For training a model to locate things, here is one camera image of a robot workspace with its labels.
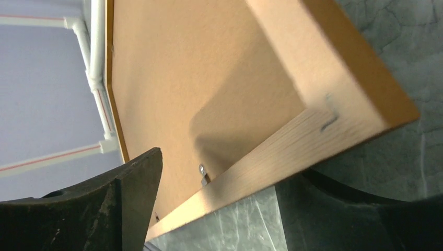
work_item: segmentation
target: white plastic pipe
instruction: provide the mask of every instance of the white plastic pipe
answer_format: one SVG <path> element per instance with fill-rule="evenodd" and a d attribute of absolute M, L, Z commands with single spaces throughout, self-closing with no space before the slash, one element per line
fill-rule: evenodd
<path fill-rule="evenodd" d="M 53 153 L 26 161 L 16 162 L 9 165 L 0 166 L 0 177 L 20 174 L 29 170 L 83 158 L 97 153 L 107 153 L 119 148 L 116 138 L 112 140 L 100 141 L 97 144 L 87 145 L 68 151 Z"/>
<path fill-rule="evenodd" d="M 83 57 L 83 62 L 85 63 L 86 73 L 89 72 L 89 67 L 91 65 L 90 57 L 91 50 L 89 48 L 89 34 L 88 29 L 86 29 L 85 22 L 83 19 L 78 17 L 65 17 L 65 28 L 72 29 L 74 34 L 77 36 L 78 44 L 80 45 L 81 55 Z"/>
<path fill-rule="evenodd" d="M 88 84 L 96 101 L 100 121 L 107 140 L 116 136 L 108 95 L 103 83 L 104 66 L 104 0 L 91 1 L 91 39 L 85 22 L 77 17 L 51 18 L 1 15 L 0 25 L 59 27 L 72 29 L 80 45 Z"/>
<path fill-rule="evenodd" d="M 1 15 L 0 25 L 65 27 L 63 18 Z"/>
<path fill-rule="evenodd" d="M 89 86 L 93 93 L 100 119 L 104 128 L 104 138 L 116 136 L 111 116 L 111 106 L 103 82 L 104 67 L 104 0 L 91 1 L 91 65 L 88 74 Z"/>
<path fill-rule="evenodd" d="M 104 0 L 91 1 L 91 69 L 93 78 L 103 75 L 104 66 Z"/>

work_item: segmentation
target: gray marble surface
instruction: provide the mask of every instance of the gray marble surface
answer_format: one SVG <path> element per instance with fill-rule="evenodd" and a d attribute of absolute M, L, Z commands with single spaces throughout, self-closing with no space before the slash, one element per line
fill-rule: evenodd
<path fill-rule="evenodd" d="M 393 199 L 411 201 L 442 193 L 443 0 L 337 2 L 422 116 L 314 168 L 354 188 Z M 274 188 L 153 243 L 167 251 L 287 250 Z"/>
<path fill-rule="evenodd" d="M 161 250 L 287 250 L 274 187 L 151 241 Z"/>

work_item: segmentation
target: brown fiberboard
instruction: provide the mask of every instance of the brown fiberboard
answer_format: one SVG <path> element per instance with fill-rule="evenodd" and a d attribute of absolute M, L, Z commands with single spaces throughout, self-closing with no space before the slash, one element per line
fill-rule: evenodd
<path fill-rule="evenodd" d="M 214 179 L 304 105 L 243 0 L 118 0 L 114 9 L 116 109 L 130 158 L 163 152 L 162 219 L 200 190 L 200 163 Z"/>

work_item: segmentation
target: metal screw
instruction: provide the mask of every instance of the metal screw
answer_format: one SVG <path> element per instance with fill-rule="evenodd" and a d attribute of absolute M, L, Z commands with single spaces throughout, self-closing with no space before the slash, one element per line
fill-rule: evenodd
<path fill-rule="evenodd" d="M 206 172 L 205 172 L 205 168 L 203 167 L 202 164 L 200 164 L 200 166 L 199 166 L 199 171 L 200 171 L 200 173 L 201 173 L 202 175 L 205 175 L 205 174 L 206 174 Z"/>

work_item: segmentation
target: wooden frame edge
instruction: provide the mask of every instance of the wooden frame edge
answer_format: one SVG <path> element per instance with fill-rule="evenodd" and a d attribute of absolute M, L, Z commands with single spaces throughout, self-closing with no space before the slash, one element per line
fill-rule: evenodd
<path fill-rule="evenodd" d="M 105 3 L 105 67 L 106 73 L 106 90 L 108 93 L 109 104 L 111 105 L 112 117 L 114 118 L 115 130 L 119 139 L 120 152 L 122 154 L 123 163 L 130 160 L 127 151 L 126 142 L 124 140 L 123 129 L 120 123 L 117 105 L 115 103 L 114 92 L 112 90 L 112 58 L 113 58 L 113 38 L 114 38 L 114 0 L 106 0 Z"/>
<path fill-rule="evenodd" d="M 386 129 L 378 123 L 307 108 L 152 226 L 146 240 L 263 190 Z"/>

